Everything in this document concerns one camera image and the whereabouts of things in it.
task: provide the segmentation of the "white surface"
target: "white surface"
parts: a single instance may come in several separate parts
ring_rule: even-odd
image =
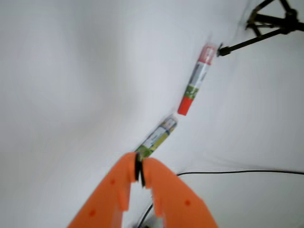
[[[177,109],[207,37],[239,41],[246,4],[2,1],[1,227],[67,226],[115,161]],[[303,21],[303,1],[290,4]],[[280,35],[215,59],[189,114],[153,156],[176,172],[303,170],[303,40]],[[220,227],[304,224],[300,177],[188,178]],[[149,196],[132,186],[124,226]]]

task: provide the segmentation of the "red cap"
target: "red cap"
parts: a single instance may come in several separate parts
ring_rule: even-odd
[[[177,113],[181,114],[181,115],[187,115],[187,112],[191,106],[192,101],[193,101],[193,99],[190,99],[190,98],[184,96],[182,98],[182,101],[180,103],[180,107],[179,107]]]

